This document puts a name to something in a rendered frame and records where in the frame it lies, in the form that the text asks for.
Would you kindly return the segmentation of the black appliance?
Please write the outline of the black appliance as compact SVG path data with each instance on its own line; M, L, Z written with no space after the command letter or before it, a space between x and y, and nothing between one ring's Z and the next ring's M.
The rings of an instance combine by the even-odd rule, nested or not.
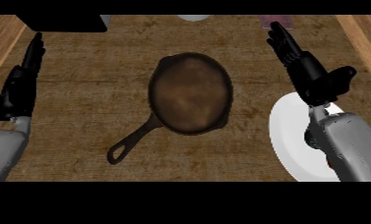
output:
M18 15L34 31L52 32L106 32L100 15Z

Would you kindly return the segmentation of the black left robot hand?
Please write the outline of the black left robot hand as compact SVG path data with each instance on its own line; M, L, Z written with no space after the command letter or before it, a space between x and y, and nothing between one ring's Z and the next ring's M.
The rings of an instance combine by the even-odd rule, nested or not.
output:
M38 32L29 43L24 62L13 67L1 88L0 121L9 121L21 116L32 116L44 54L43 34Z

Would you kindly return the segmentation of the pale round object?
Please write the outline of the pale round object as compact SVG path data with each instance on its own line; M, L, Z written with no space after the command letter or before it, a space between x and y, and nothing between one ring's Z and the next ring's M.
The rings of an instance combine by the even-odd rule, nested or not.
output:
M211 15L177 15L177 17L188 22L200 22L205 21Z

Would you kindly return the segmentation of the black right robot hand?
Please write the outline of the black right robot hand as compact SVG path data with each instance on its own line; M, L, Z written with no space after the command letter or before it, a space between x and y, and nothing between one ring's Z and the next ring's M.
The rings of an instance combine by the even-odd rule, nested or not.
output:
M269 25L266 42L286 67L302 100L311 107L336 102L337 97L349 92L355 68L343 66L328 72L315 55L302 50L281 24L272 22Z

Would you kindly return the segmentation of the dark cast iron pan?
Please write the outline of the dark cast iron pan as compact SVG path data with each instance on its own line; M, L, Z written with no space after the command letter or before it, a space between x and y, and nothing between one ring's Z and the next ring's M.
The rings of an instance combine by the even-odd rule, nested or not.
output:
M196 52L159 60L147 85L150 115L138 129L109 148L107 161L118 164L140 139L165 127L180 135L221 129L233 107L233 81L221 63Z

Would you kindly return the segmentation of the purple object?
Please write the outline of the purple object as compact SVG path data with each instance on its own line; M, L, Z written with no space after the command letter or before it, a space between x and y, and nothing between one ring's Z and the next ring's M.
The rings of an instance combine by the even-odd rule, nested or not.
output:
M261 21L261 27L264 29L269 29L271 24L274 22L278 22L280 25L284 27L284 29L292 29L294 27L292 18L289 15L259 15L258 18Z

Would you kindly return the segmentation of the white plate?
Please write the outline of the white plate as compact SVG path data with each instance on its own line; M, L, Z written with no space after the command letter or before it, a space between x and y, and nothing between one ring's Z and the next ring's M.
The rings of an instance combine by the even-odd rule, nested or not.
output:
M287 93L269 113L268 132L275 155L299 182L337 182L324 152L305 141L309 123L309 106L296 92Z

